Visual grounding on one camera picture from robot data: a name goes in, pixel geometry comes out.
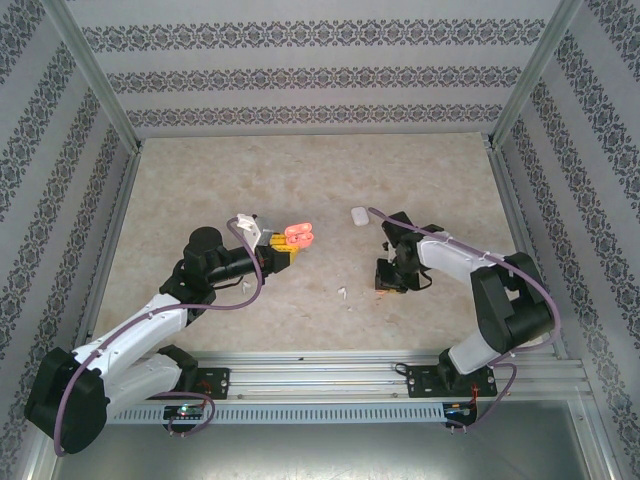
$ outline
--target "enclosure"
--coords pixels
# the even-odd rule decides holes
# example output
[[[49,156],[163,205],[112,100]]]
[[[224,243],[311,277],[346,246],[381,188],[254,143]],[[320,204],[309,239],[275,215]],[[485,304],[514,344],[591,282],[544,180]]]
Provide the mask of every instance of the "enclosure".
[[[640,477],[637,0],[0,8],[1,478]],[[386,237],[356,206],[527,253],[558,305],[468,435],[394,366],[437,363],[474,298],[438,271],[376,291]],[[229,369],[214,423],[169,438],[148,400],[57,459],[24,417],[44,355],[143,307],[196,228],[236,248],[238,213],[315,239],[158,345]]]

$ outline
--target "pink object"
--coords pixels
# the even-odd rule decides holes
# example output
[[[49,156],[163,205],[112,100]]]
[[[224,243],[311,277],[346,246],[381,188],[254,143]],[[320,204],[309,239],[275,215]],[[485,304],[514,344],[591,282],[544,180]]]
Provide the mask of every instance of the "pink object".
[[[287,245],[290,247],[307,248],[313,242],[312,225],[310,223],[299,223],[284,229]]]

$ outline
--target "wall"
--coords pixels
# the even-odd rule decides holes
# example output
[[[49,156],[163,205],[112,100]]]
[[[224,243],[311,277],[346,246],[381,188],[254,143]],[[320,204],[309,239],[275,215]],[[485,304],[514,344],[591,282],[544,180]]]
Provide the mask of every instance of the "wall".
[[[557,3],[68,5],[146,138],[489,133]]]
[[[71,347],[130,156],[35,0],[0,1],[0,479],[45,352]]]
[[[640,477],[639,4],[581,5],[503,145],[623,478]]]

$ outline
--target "damask pattern stripe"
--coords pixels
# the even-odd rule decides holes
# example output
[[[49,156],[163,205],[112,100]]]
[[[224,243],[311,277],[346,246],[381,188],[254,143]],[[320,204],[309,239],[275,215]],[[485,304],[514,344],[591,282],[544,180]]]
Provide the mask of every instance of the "damask pattern stripe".
[[[640,15],[629,0],[588,0],[587,5],[640,82]]]
[[[109,74],[116,93],[305,88],[513,87],[519,67],[345,67]]]
[[[43,312],[44,316],[39,322],[38,332],[36,333],[33,345],[29,351],[28,360],[24,365],[25,370],[20,376],[19,390],[15,393],[15,400],[9,408],[9,419],[3,426],[2,439],[0,440],[0,458],[2,459],[0,478],[12,478],[12,470],[15,468],[15,464],[22,447],[22,439],[26,427],[24,407],[27,403],[27,398],[29,397],[29,392],[33,385],[38,367],[40,366],[40,362],[44,355],[55,345],[59,323],[66,306],[67,295],[73,286],[73,280],[79,267],[80,258],[84,248],[86,247],[95,212],[98,209],[100,197],[107,181],[109,170],[113,164],[118,144],[118,135],[113,126],[111,126],[108,129],[105,141],[101,146],[100,155],[96,160],[82,205],[76,217],[73,231],[71,232],[69,241],[67,242],[67,248],[62,256],[62,262],[60,263],[59,270],[56,274],[56,280],[54,285],[51,287],[51,294],[47,299],[47,307]],[[118,193],[120,192],[125,172],[126,165],[124,166],[123,173],[120,176],[117,187]],[[103,238],[109,230],[117,198],[118,194],[116,194],[116,200],[114,200],[111,206]],[[103,247],[104,242],[100,244],[100,253],[98,255],[102,254]]]
[[[7,142],[0,159],[0,222],[11,206],[11,199],[22,183],[25,168],[31,163],[45,128],[58,105],[71,74],[76,67],[73,56],[60,43],[47,69],[29,100],[24,115],[18,120],[13,136]]]
[[[544,125],[547,138],[558,156],[558,162],[576,206],[582,214],[585,228],[590,235],[600,266],[615,293],[616,304],[622,310],[622,319],[627,323],[629,334],[635,339],[635,348],[640,349],[640,287],[634,283],[629,272],[629,262],[618,247],[618,239],[611,232],[606,212],[600,200],[558,108],[544,82],[538,83],[531,92],[531,100]]]
[[[18,63],[24,48],[45,16],[38,0],[14,0],[0,21],[0,85]]]
[[[607,405],[613,413],[613,421],[618,425],[618,435],[632,459],[631,468],[633,473],[636,476],[640,476],[640,462],[637,462],[637,459],[640,458],[640,426],[636,422],[638,420],[637,415],[631,411],[633,402],[630,395],[624,390],[625,384],[620,379],[620,367],[611,349],[611,343],[606,335],[602,333],[602,322],[593,305],[593,299],[584,281],[580,264],[576,260],[573,245],[569,240],[564,222],[558,214],[558,206],[553,199],[551,188],[540,166],[538,154],[522,118],[516,121],[511,134],[524,162],[524,168],[547,229],[549,240],[553,245],[577,321],[584,332],[585,344],[593,357],[596,375],[602,382],[602,389],[607,397]],[[509,162],[506,163],[520,209],[524,213],[524,207],[513,181],[512,167],[509,166]],[[533,241],[528,223],[527,229]]]
[[[627,134],[627,127],[616,114],[613,103],[609,101],[609,96],[573,35],[565,35],[556,49],[555,57],[640,221],[638,147]]]
[[[501,105],[322,105],[129,110],[134,127],[314,123],[494,122]]]
[[[322,20],[82,29],[94,52],[358,45],[533,45],[541,19]]]
[[[49,242],[53,225],[62,208],[67,190],[73,179],[76,166],[84,151],[91,127],[100,109],[100,103],[89,91],[71,124],[67,139],[62,144],[55,166],[51,171],[42,199],[33,214],[24,243],[18,250],[15,268],[9,272],[0,300],[0,360],[11,342],[11,331],[22,314],[26,294],[31,289],[32,273],[40,266],[45,247]]]

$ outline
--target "beige table surface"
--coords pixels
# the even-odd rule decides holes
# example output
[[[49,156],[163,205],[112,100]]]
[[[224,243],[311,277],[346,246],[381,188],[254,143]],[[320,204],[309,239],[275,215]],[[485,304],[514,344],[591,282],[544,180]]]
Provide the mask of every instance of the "beige table surface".
[[[96,325],[102,334],[143,306],[169,277],[189,234],[226,231],[237,213],[273,226],[312,222],[315,242],[234,312],[207,312],[168,341],[186,350],[444,349],[476,324],[471,292],[434,272],[428,290],[377,295],[380,221],[353,225],[353,206],[405,210],[481,249],[514,251],[479,134],[150,139]],[[216,302],[248,298],[240,287]],[[346,287],[347,298],[338,294]]]

